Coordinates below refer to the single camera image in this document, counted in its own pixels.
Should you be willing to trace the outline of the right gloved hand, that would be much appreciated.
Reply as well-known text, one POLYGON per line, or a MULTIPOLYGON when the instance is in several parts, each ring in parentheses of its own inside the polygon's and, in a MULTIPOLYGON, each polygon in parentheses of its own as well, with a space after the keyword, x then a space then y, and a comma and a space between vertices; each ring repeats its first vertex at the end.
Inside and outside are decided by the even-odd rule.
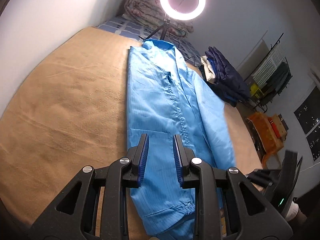
POLYGON ((303 224, 306 221, 307 217, 302 213, 298 204, 291 202, 289 210, 285 216, 287 222, 295 222, 298 224, 303 224))

